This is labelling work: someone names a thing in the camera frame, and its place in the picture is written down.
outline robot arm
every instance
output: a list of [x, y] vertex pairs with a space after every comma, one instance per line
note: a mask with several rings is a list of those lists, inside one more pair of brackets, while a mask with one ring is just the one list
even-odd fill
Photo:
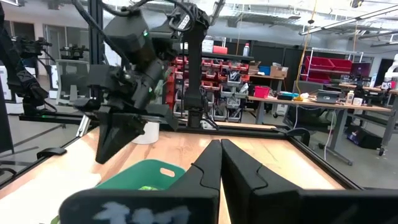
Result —
[[177, 56], [174, 42], [190, 44], [190, 87], [185, 97], [190, 112], [188, 125], [200, 127], [205, 110], [205, 96], [200, 93], [201, 42], [210, 25], [205, 12], [196, 5], [168, 0], [176, 4], [174, 11], [159, 27], [149, 29], [139, 7], [141, 0], [121, 12], [103, 7], [116, 17], [100, 30], [79, 1], [72, 3], [91, 27], [96, 27], [105, 42], [122, 58], [122, 67], [92, 65], [88, 86], [102, 91], [107, 103], [95, 99], [79, 99], [75, 107], [100, 123], [96, 161], [103, 164], [122, 147], [141, 134], [148, 121], [165, 121], [176, 129], [178, 121], [167, 105], [149, 104], [160, 80], [164, 80], [169, 61]]
[[17, 47], [4, 28], [4, 10], [0, 3], [0, 60], [7, 69], [7, 84], [10, 90], [24, 97], [24, 105], [42, 106], [49, 95], [22, 63]]

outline green plastic bin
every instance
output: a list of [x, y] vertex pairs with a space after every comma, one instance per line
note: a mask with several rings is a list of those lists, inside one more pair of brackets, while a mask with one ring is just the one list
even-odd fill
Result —
[[[162, 174], [161, 168], [174, 172], [174, 176]], [[166, 190], [184, 173], [185, 170], [181, 167], [155, 159], [146, 159], [116, 174], [96, 188], [138, 190], [143, 186], [148, 186], [158, 190]]]

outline gray floor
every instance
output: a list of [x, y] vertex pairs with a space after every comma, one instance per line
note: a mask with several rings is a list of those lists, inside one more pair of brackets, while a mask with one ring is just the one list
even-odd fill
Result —
[[[41, 78], [40, 83], [42, 86], [48, 87], [48, 81], [44, 78]], [[74, 111], [73, 108], [69, 107], [58, 106], [57, 108], [59, 111], [63, 112]], [[263, 122], [267, 124], [282, 124], [282, 119], [283, 117], [281, 116], [275, 119], [271, 114], [267, 114]], [[250, 113], [244, 113], [244, 123], [254, 123], [254, 121], [255, 118]], [[8, 155], [10, 152], [4, 152], [0, 154], [0, 160], [16, 162], [16, 165], [3, 165], [3, 167], [10, 167], [17, 171], [23, 169], [27, 162], [35, 161], [37, 152], [48, 147], [59, 147], [73, 139], [78, 128], [76, 125], [66, 125], [66, 128], [64, 129], [59, 124], [19, 121], [17, 116], [9, 116], [9, 123], [14, 144], [49, 129], [54, 129], [47, 134], [15, 147], [16, 152], [22, 151], [22, 153]], [[384, 132], [382, 128], [370, 123], [367, 124], [366, 129], [379, 136], [382, 136]], [[311, 145], [316, 146], [318, 142], [325, 143], [327, 138], [328, 134], [326, 133], [315, 133], [312, 136]], [[395, 135], [393, 135], [389, 143], [390, 150], [386, 151], [386, 155], [382, 157], [377, 155], [377, 151], [360, 148], [347, 139], [343, 139], [343, 141], [344, 149], [337, 150], [344, 156], [352, 159], [354, 164], [353, 166], [348, 166], [347, 164], [337, 160], [332, 155], [327, 154], [326, 160], [331, 165], [361, 186], [398, 189], [398, 151], [393, 149], [393, 146], [398, 145], [398, 138], [396, 138]], [[35, 149], [23, 152], [24, 149], [29, 148]], [[317, 149], [317, 147], [313, 147], [313, 150], [323, 157], [323, 150]], [[7, 175], [0, 176], [0, 182], [8, 177], [9, 176]]]

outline cup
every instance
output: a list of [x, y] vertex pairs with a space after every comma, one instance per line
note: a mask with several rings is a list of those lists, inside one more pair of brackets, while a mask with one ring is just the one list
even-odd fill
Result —
[[355, 106], [361, 106], [361, 105], [362, 105], [362, 101], [363, 101], [362, 98], [354, 98], [354, 100], [353, 100], [353, 105], [355, 105]]

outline desk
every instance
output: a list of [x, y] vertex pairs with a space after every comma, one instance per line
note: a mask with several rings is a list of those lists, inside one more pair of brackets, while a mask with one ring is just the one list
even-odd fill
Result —
[[[356, 88], [356, 85], [349, 85], [349, 84], [339, 84], [339, 86], [344, 87], [344, 88], [349, 88], [349, 89]], [[382, 91], [381, 88], [373, 88], [373, 87], [363, 87], [363, 89], [367, 90], [367, 91], [374, 91], [374, 92]], [[389, 105], [391, 95], [398, 95], [398, 90], [390, 90], [386, 106]], [[398, 129], [397, 129], [398, 125], [396, 125], [397, 120], [398, 120], [397, 111], [398, 111], [398, 100], [395, 99], [394, 103], [392, 104], [392, 109], [391, 109], [390, 113], [383, 113], [383, 115], [388, 116], [388, 120], [387, 120], [386, 124], [378, 123], [378, 122], [373, 121], [372, 119], [368, 119], [370, 117], [368, 115], [366, 115], [366, 111], [363, 111], [362, 115], [352, 114], [352, 116], [354, 118], [358, 118], [362, 121], [370, 122], [370, 123], [373, 123], [373, 124], [376, 124], [378, 126], [382, 126], [383, 128], [385, 128], [385, 131], [383, 134], [383, 140], [382, 140], [382, 143], [380, 146], [379, 156], [382, 156], [384, 154], [384, 151], [387, 148], [389, 141], [391, 140], [392, 134], [398, 134]]]
[[249, 75], [249, 77], [270, 79], [270, 80], [271, 80], [271, 82], [270, 82], [270, 84], [269, 84], [270, 87], [272, 87], [272, 81], [273, 81], [273, 80], [278, 80], [277, 92], [282, 91], [282, 82], [285, 80], [285, 78], [271, 77], [271, 76], [269, 76], [269, 75]]
[[[99, 129], [94, 129], [69, 145], [65, 155], [53, 156], [15, 180], [0, 190], [0, 198], [36, 178], [43, 170], [54, 167], [62, 170], [99, 173], [102, 181], [143, 159], [158, 159], [187, 170], [211, 140], [223, 138], [228, 138], [269, 169], [304, 189], [343, 189], [335, 179], [286, 140], [161, 132], [155, 144], [129, 143], [107, 163], [101, 165], [95, 162], [98, 133]], [[45, 195], [45, 192], [32, 192], [32, 194]], [[230, 223], [223, 186], [221, 186], [219, 223]]]
[[314, 101], [304, 99], [303, 101], [288, 101], [288, 100], [278, 100], [277, 98], [256, 98], [253, 96], [248, 96], [249, 100], [259, 101], [259, 106], [256, 112], [256, 124], [262, 124], [264, 119], [264, 103], [282, 104], [282, 105], [294, 105], [294, 106], [309, 106], [315, 108], [326, 108], [337, 110], [336, 126], [333, 131], [333, 137], [331, 139], [330, 147], [328, 150], [337, 156], [342, 161], [346, 162], [348, 165], [352, 165], [353, 161], [345, 158], [336, 149], [341, 149], [341, 135], [344, 131], [344, 126], [347, 119], [348, 109], [357, 109], [364, 111], [381, 111], [381, 112], [391, 112], [391, 109], [382, 108], [380, 106], [355, 106], [355, 105], [339, 105], [339, 104], [328, 104], [328, 103], [316, 103]]

